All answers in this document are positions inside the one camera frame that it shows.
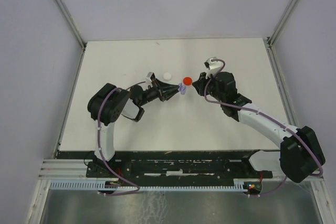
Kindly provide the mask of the orange round charging case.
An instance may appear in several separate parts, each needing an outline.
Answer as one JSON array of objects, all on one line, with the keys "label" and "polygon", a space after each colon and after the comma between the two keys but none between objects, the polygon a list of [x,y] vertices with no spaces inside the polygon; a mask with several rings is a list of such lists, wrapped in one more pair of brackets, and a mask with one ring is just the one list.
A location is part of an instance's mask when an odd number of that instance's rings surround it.
[{"label": "orange round charging case", "polygon": [[190,86],[190,85],[192,85],[192,83],[193,83],[192,78],[190,78],[190,77],[185,77],[185,78],[183,78],[183,84],[184,84],[185,86]]}]

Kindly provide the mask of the white round charging case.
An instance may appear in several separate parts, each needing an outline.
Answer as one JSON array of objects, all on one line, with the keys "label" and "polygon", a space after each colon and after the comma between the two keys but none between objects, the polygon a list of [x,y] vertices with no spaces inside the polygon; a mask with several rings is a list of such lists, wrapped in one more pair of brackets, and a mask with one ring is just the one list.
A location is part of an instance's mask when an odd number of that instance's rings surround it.
[{"label": "white round charging case", "polygon": [[165,72],[165,73],[162,74],[162,78],[165,81],[170,81],[170,80],[172,80],[172,75],[169,72]]}]

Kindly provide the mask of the purple round charging case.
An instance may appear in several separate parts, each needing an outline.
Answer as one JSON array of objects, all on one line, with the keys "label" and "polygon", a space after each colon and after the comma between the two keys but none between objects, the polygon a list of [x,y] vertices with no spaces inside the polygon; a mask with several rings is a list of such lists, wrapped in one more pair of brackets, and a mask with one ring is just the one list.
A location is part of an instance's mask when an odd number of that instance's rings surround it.
[{"label": "purple round charging case", "polygon": [[186,93],[186,86],[183,83],[179,83],[178,91],[181,95],[184,95]]}]

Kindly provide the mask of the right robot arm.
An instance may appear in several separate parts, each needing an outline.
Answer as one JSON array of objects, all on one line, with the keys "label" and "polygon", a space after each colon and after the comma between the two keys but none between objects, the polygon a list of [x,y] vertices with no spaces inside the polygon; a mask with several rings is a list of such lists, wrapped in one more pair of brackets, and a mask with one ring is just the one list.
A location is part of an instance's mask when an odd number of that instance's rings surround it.
[{"label": "right robot arm", "polygon": [[325,156],[312,128],[282,123],[261,112],[250,99],[238,93],[232,73],[220,72],[208,78],[202,72],[192,86],[199,95],[211,96],[212,103],[220,104],[229,118],[250,126],[273,142],[280,149],[276,156],[279,167],[293,182],[302,182],[325,164]]}]

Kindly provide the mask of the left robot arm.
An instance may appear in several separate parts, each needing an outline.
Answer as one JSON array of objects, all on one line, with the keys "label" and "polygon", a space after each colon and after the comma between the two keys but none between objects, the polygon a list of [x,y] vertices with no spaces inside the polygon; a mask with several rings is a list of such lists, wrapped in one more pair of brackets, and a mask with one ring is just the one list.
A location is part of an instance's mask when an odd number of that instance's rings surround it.
[{"label": "left robot arm", "polygon": [[180,86],[168,84],[153,79],[146,89],[142,82],[121,89],[111,83],[106,83],[88,102],[87,110],[97,124],[97,146],[95,156],[101,160],[98,171],[105,177],[112,176],[116,171],[114,128],[117,119],[123,116],[133,122],[138,122],[144,115],[143,106],[158,99],[168,101],[180,92]]}]

